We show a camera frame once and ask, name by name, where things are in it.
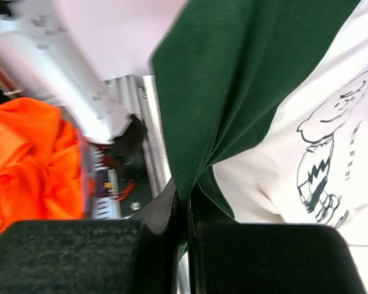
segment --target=orange jacket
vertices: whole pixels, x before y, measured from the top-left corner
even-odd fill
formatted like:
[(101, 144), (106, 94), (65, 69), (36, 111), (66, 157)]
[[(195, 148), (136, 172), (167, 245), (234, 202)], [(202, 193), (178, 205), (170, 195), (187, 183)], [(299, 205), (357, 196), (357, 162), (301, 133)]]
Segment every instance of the orange jacket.
[(76, 130), (59, 108), (30, 98), (0, 105), (0, 233), (25, 219), (83, 213)]

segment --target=black padding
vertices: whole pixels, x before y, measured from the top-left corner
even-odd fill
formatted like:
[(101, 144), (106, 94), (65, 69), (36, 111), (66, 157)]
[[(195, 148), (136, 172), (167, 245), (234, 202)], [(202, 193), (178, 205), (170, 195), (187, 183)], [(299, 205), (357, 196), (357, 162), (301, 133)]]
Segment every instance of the black padding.
[(200, 224), (196, 294), (364, 294), (349, 250), (315, 225)]
[(140, 222), (18, 222), (0, 238), (0, 293), (129, 293)]
[(3, 0), (0, 0), (0, 15), (7, 15), (8, 17), (13, 16), (13, 12), (9, 7), (9, 4), (11, 2), (16, 2), (16, 1), (3, 1)]
[(11, 225), (0, 237), (0, 293), (175, 293), (177, 203), (170, 182), (130, 220)]

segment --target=cartoon character print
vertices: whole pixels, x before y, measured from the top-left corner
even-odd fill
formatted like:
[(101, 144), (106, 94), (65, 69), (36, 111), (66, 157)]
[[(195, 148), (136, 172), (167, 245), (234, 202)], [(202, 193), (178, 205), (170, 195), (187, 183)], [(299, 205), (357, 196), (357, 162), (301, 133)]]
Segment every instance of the cartoon character print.
[(368, 89), (368, 70), (344, 86), (320, 105), (297, 128), (309, 144), (297, 170), (300, 200), (318, 224), (341, 226), (349, 211), (333, 219), (342, 196), (327, 189), (328, 174), (334, 150), (334, 132), (347, 121), (349, 114)]

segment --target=white fabric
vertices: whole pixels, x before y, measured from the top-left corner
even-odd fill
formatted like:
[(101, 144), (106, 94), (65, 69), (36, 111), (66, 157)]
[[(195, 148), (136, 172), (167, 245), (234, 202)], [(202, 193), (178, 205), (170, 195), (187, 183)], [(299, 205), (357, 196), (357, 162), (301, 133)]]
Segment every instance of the white fabric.
[(338, 228), (368, 291), (368, 0), (265, 139), (213, 169), (239, 222)]
[(150, 54), (188, 0), (52, 0), (101, 80), (148, 75)]

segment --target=green fabric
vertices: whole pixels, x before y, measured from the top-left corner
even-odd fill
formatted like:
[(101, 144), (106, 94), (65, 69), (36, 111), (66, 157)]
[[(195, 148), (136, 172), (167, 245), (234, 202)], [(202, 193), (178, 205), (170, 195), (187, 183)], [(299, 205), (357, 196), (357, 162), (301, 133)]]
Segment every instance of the green fabric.
[(191, 0), (153, 57), (182, 201), (196, 181), (229, 213), (210, 167), (256, 146), (358, 0)]

